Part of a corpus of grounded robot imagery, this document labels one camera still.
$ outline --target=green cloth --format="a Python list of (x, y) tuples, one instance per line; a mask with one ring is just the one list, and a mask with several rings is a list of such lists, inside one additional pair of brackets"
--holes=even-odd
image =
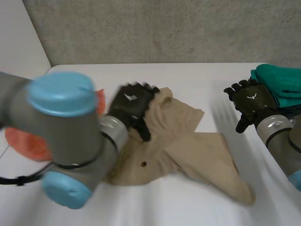
[(251, 78), (269, 90), (278, 107), (301, 104), (301, 69), (262, 64), (251, 70)]

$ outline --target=orange cloth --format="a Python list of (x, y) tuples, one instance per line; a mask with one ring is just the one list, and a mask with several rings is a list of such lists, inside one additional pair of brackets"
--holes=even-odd
[[(104, 90), (97, 91), (98, 97), (98, 115), (102, 114), (105, 109)], [(23, 132), (15, 128), (5, 129), (5, 138), (15, 151), (24, 157), (35, 161), (51, 160), (50, 151), (46, 147), (44, 138), (30, 133)]]

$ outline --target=gray concrete wall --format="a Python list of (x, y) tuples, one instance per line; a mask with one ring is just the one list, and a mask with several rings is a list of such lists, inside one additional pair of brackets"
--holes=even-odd
[(52, 64), (301, 67), (301, 0), (23, 0)]

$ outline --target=beige shirt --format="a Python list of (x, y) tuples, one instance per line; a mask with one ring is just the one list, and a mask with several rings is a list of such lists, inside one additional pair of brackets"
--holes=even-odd
[(218, 133), (195, 133), (204, 112), (173, 98), (162, 88), (145, 115), (151, 141), (143, 142), (131, 129), (115, 167), (106, 181), (114, 185), (142, 185), (171, 172), (210, 183), (234, 200), (252, 204), (254, 196), (242, 181)]

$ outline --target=black robotic glove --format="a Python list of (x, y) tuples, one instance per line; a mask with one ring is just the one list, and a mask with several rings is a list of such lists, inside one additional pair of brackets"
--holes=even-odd
[(139, 83), (122, 86), (109, 108), (108, 115), (122, 121), (127, 128), (137, 130), (143, 141), (149, 141), (151, 133), (143, 117), (159, 91), (157, 87), (152, 88), (147, 83), (143, 86)]
[(242, 80), (239, 84), (233, 84), (232, 88), (226, 88), (224, 92), (233, 101), (235, 109), (242, 113), (236, 126), (237, 133), (243, 133), (253, 123), (257, 127), (266, 117), (278, 114), (274, 98), (256, 80)]

